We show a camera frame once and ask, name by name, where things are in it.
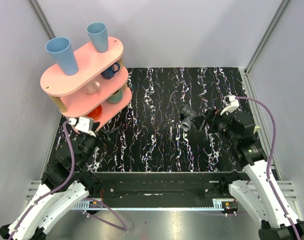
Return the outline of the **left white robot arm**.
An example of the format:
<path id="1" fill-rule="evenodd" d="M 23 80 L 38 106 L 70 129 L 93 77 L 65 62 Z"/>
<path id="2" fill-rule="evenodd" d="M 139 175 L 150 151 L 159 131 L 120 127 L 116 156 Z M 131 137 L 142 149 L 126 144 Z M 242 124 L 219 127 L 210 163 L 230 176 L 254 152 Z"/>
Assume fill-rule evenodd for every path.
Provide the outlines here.
<path id="1" fill-rule="evenodd" d="M 55 160 L 42 176 L 41 183 L 20 216 L 0 227 L 4 240 L 44 240 L 54 225 L 77 203 L 89 198 L 102 198 L 102 181 L 84 166 L 96 147 L 112 147 L 117 131 L 100 130 L 92 119 L 83 125 L 83 137 L 76 145 L 68 135 L 67 125 L 78 127 L 81 120 L 70 118 L 63 123 L 66 145 L 56 153 Z"/>

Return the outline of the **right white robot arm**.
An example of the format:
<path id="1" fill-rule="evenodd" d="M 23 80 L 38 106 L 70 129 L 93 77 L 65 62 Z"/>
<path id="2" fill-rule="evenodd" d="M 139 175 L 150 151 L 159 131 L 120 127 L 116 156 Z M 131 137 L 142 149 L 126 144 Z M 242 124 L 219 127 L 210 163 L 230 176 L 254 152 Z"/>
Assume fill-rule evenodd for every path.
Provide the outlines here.
<path id="1" fill-rule="evenodd" d="M 235 198 L 259 226 L 262 240 L 304 240 L 304 220 L 300 220 L 282 193 L 268 165 L 267 155 L 255 138 L 255 122 L 245 112 L 228 113 L 209 109 L 192 118 L 199 131 L 208 126 L 231 144 L 234 158 L 245 171 L 257 193 L 253 193 L 237 173 L 221 178 L 219 194 Z"/>

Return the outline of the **orange plastic bowl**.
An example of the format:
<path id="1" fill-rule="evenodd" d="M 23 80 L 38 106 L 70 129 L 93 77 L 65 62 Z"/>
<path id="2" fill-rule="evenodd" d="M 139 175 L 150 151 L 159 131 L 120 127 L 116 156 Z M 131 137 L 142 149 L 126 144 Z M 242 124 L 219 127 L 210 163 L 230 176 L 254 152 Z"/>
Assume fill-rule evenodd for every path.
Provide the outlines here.
<path id="1" fill-rule="evenodd" d="M 102 106 L 99 105 L 98 107 L 96 107 L 93 111 L 91 111 L 86 116 L 89 117 L 89 118 L 92 118 L 92 119 L 97 119 L 98 117 L 100 117 L 101 114 L 102 114 Z"/>

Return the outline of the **teal speckled ceramic cup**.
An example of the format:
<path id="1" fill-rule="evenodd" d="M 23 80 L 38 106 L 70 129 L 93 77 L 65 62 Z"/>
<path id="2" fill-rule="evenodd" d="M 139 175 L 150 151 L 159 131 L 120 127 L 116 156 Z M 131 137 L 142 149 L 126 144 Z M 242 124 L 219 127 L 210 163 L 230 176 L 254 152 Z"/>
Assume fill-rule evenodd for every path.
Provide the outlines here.
<path id="1" fill-rule="evenodd" d="M 123 98 L 123 91 L 120 88 L 118 91 L 116 91 L 113 95 L 111 95 L 107 99 L 107 102 L 110 104 L 118 104 L 119 102 L 122 101 L 122 98 Z"/>

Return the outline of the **pink three-tier wooden shelf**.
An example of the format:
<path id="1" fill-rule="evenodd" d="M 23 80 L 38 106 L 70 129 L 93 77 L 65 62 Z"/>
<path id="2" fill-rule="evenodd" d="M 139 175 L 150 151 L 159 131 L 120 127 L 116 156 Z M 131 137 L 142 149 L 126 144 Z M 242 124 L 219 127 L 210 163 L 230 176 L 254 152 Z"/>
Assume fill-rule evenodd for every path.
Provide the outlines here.
<path id="1" fill-rule="evenodd" d="M 72 76 L 65 75 L 57 64 L 49 67 L 40 78 L 40 86 L 47 95 L 58 100 L 56 104 L 66 118 L 86 116 L 99 105 L 102 114 L 96 122 L 100 122 L 99 129 L 113 117 L 127 107 L 132 99 L 131 89 L 127 85 L 128 70 L 121 67 L 113 78 L 104 79 L 101 73 L 115 62 L 121 63 L 124 51 L 123 43 L 110 36 L 109 49 L 99 53 L 91 42 L 74 51 L 78 72 Z M 89 82 L 100 82 L 98 93 L 89 95 L 85 86 Z M 118 104 L 110 104 L 107 99 L 116 91 L 122 89 L 123 98 Z"/>

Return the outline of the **black marble patterned mat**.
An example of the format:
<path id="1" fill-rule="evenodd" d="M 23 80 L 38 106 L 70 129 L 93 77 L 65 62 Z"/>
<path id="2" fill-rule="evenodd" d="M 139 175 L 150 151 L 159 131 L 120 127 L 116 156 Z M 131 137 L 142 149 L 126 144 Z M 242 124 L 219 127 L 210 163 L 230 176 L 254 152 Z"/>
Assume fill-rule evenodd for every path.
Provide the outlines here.
<path id="1" fill-rule="evenodd" d="M 112 147 L 97 147 L 85 169 L 93 172 L 231 172 L 240 170 L 216 133 L 180 128 L 179 109 L 221 109 L 223 97 L 246 97 L 236 67 L 130 68 L 131 103 L 104 129 L 116 130 Z"/>

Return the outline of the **pink ceramic mug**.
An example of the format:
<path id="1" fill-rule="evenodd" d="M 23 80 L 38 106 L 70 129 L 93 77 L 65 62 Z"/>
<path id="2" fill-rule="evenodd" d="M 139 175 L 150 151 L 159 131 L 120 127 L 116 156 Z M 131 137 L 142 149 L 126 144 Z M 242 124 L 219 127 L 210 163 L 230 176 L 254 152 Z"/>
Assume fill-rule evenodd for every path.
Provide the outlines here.
<path id="1" fill-rule="evenodd" d="M 85 91 L 88 95 L 93 95 L 98 93 L 98 91 L 100 90 L 100 82 L 98 81 L 92 81 L 89 82 L 86 86 L 85 86 Z"/>

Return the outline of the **dark blue ceramic mug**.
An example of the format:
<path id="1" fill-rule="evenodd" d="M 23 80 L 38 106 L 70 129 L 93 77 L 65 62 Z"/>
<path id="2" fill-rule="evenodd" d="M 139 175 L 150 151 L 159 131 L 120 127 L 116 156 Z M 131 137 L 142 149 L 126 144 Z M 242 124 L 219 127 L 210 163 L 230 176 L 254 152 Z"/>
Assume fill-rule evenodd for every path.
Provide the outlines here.
<path id="1" fill-rule="evenodd" d="M 101 76 L 104 79 L 111 79 L 114 77 L 114 75 L 120 71 L 120 64 L 118 62 L 115 62 L 113 65 L 111 65 L 110 67 L 108 67 L 106 70 L 104 70 L 101 73 Z"/>

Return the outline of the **light green ceramic mug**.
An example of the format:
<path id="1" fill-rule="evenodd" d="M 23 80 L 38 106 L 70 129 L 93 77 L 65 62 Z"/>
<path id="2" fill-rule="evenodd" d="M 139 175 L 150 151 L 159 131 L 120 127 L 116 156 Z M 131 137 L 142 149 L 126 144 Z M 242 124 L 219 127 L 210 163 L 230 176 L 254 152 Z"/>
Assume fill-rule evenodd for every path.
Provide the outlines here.
<path id="1" fill-rule="evenodd" d="M 259 126 L 259 125 L 256 125 L 256 126 L 254 127 L 253 133 L 255 134 L 255 133 L 258 132 L 259 130 L 260 130 L 260 126 Z"/>

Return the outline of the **large blue plastic cup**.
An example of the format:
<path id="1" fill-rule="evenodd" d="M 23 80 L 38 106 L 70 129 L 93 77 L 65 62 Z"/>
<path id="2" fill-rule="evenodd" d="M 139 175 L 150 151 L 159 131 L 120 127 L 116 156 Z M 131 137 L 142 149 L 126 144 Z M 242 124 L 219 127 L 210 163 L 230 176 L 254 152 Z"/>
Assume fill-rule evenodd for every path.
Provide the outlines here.
<path id="1" fill-rule="evenodd" d="M 71 76 L 78 72 L 76 58 L 68 38 L 55 37 L 47 42 L 45 49 L 65 75 Z"/>

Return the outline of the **small blue plastic cup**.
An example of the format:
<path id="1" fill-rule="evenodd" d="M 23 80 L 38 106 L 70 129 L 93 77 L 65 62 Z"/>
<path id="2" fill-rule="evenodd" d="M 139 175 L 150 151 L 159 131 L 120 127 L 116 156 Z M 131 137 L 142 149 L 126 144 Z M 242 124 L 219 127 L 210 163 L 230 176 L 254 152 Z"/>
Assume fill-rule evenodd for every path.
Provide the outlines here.
<path id="1" fill-rule="evenodd" d="M 87 33 L 97 52 L 104 53 L 108 51 L 108 34 L 104 23 L 91 23 L 87 27 Z"/>

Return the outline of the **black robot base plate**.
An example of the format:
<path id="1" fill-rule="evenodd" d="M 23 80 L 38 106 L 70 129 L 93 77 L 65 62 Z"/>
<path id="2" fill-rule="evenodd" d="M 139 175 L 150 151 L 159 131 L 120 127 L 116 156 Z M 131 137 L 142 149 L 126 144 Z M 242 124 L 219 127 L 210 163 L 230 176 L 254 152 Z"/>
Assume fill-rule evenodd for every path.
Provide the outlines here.
<path id="1" fill-rule="evenodd" d="M 249 179 L 244 172 L 96 172 L 111 208 L 204 208 L 230 198 L 221 181 Z"/>

